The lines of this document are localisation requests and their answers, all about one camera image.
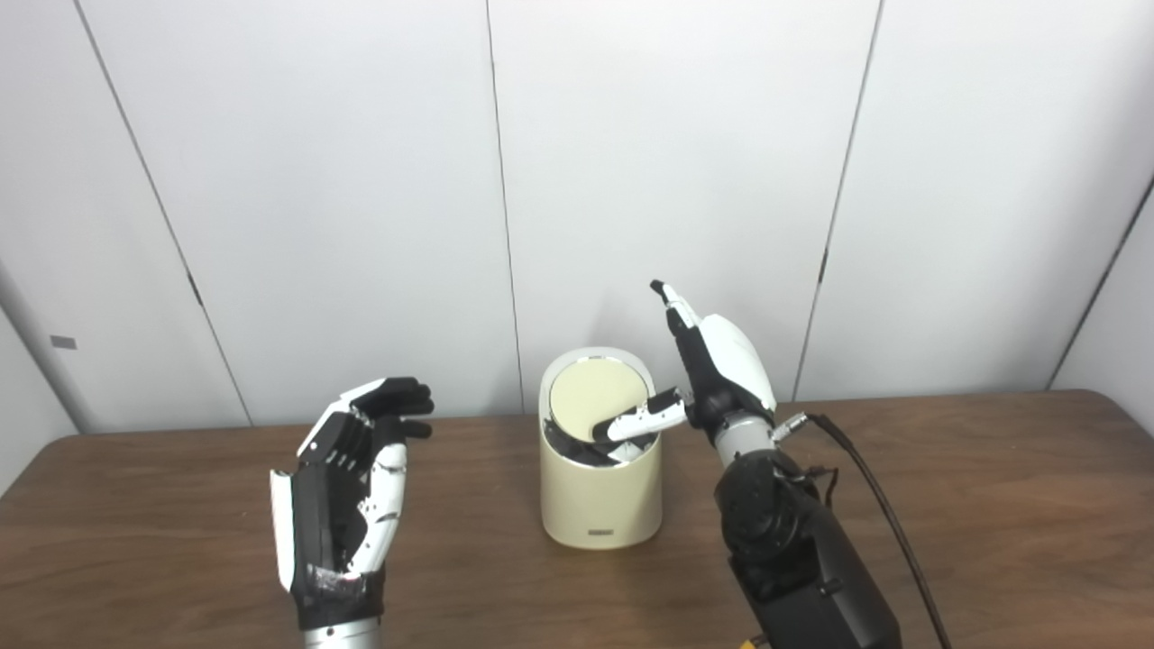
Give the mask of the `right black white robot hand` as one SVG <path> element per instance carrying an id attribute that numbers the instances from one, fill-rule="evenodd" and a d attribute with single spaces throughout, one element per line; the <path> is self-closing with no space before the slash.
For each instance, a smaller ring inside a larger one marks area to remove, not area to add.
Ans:
<path id="1" fill-rule="evenodd" d="M 664 300 L 690 387 L 669 388 L 591 427 L 595 443 L 655 434 L 687 423 L 715 446 L 730 420 L 754 416 L 774 424 L 775 395 L 754 342 L 720 314 L 697 316 L 670 284 L 652 279 L 651 290 Z"/>

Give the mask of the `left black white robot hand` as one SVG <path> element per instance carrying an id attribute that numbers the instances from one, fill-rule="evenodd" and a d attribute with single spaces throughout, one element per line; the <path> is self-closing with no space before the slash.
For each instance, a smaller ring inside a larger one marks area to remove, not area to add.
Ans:
<path id="1" fill-rule="evenodd" d="M 407 497 L 409 441 L 430 437 L 430 388 L 392 376 L 334 400 L 295 453 L 272 470 L 278 580 L 307 648 L 380 648 L 385 558 Z"/>

